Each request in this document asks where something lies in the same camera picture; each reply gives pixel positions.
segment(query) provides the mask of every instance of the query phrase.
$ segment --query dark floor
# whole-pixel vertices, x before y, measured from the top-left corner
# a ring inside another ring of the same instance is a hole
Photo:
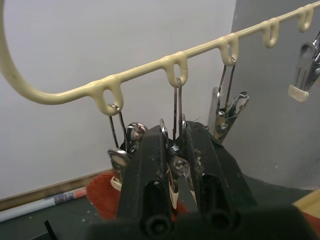
[[[292,204],[310,192],[270,185],[250,177],[246,177],[245,180],[260,205]],[[191,211],[196,209],[195,202],[184,181],[179,183],[179,199]],[[46,231],[45,220],[49,220],[58,240],[77,240],[89,224],[102,221],[94,206],[83,197],[1,222],[0,239],[32,239]]]

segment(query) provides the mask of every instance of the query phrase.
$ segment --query clip jaw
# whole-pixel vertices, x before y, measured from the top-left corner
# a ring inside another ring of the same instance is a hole
[[[231,104],[228,103],[235,67],[236,61],[233,59],[233,67],[230,75],[229,86],[226,92],[224,107],[221,108],[221,96],[223,95],[222,86],[227,66],[224,66],[223,68],[219,87],[214,87],[212,91],[208,128],[209,132],[219,143],[224,141],[238,115],[246,107],[249,101],[249,94],[243,91],[233,99]]]
[[[300,103],[307,100],[309,91],[320,76],[320,32],[313,42],[300,48],[295,81],[289,86],[288,95]]]

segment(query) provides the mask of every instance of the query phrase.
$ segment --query white wall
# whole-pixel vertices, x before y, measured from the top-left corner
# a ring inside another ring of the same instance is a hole
[[[34,87],[55,93],[226,35],[234,8],[235,0],[7,0],[4,15],[17,68]],[[222,66],[218,50],[188,60],[187,120],[207,123]],[[109,120],[91,98],[40,105],[0,78],[0,199],[111,167]],[[151,128],[164,118],[171,133],[173,89],[163,70],[121,88],[126,124]]]

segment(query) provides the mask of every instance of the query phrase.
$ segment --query orange mesh fabric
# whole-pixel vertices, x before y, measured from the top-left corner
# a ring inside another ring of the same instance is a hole
[[[103,219],[115,219],[117,215],[120,192],[110,183],[113,172],[108,171],[96,176],[87,186],[86,195]],[[186,207],[178,202],[176,214],[186,213]]]

